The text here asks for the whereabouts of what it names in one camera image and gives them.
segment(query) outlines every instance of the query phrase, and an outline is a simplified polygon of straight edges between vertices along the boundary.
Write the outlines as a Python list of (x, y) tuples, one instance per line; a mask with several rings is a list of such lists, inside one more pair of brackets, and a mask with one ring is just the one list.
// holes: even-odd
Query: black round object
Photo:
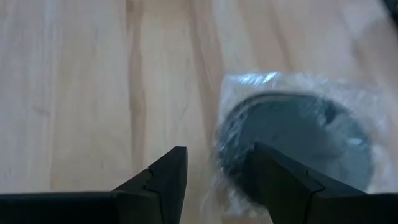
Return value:
[(361, 125), (346, 108), (318, 96), (246, 98), (227, 115), (217, 138), (220, 164), (238, 187), (251, 181), (240, 169), (255, 142), (359, 190), (366, 189), (373, 174), (371, 141)]

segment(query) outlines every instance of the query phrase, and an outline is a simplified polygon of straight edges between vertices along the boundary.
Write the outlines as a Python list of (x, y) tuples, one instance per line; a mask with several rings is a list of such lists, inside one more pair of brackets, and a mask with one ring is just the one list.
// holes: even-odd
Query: clear plastic wrap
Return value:
[[(209, 212), (214, 213), (216, 210), (210, 204), (217, 203), (221, 209), (219, 212), (227, 217), (268, 218), (269, 214), (266, 208), (251, 202), (226, 177), (226, 173), (229, 171), (220, 161), (220, 154), (230, 146), (229, 141), (235, 141), (236, 136), (241, 134), (241, 125), (243, 125), (243, 120), (246, 119), (245, 110), (241, 108), (242, 113), (233, 117), (234, 124), (229, 126), (228, 132), (226, 133), (223, 130), (223, 133), (221, 133), (225, 123), (231, 122), (227, 120), (231, 119), (231, 111), (236, 110), (237, 105), (249, 97), (270, 93), (312, 95), (319, 99), (329, 99), (346, 108), (349, 111), (349, 116), (352, 116), (361, 125), (370, 139), (369, 142), (364, 142), (362, 139), (353, 136), (352, 133), (348, 133), (344, 127), (349, 124), (343, 116), (334, 119), (332, 124), (328, 125), (329, 130), (327, 131), (336, 133), (336, 139), (344, 141), (343, 147), (363, 145), (363, 147), (370, 148), (370, 158), (373, 165), (372, 176), (369, 184), (362, 190), (368, 193), (377, 193), (398, 189), (396, 180), (392, 178), (394, 169), (387, 150), (388, 140), (386, 136), (389, 131), (387, 115), (384, 114), (383, 103), (377, 91), (372, 88), (356, 86), (342, 81), (332, 82), (327, 78), (302, 73), (283, 75), (272, 72), (267, 74), (227, 75), (221, 86), (218, 122), (216, 124), (217, 134), (212, 158), (216, 165), (216, 172), (205, 202), (206, 216), (211, 216)], [(239, 154), (231, 157), (231, 159), (239, 159)]]

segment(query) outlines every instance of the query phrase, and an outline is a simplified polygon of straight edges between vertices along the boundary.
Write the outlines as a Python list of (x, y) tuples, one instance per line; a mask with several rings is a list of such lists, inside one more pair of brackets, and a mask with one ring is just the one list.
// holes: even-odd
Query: wooden table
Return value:
[(203, 223), (225, 73), (378, 86), (398, 118), (397, 57), (377, 0), (0, 0), (0, 192), (110, 190), (185, 145)]

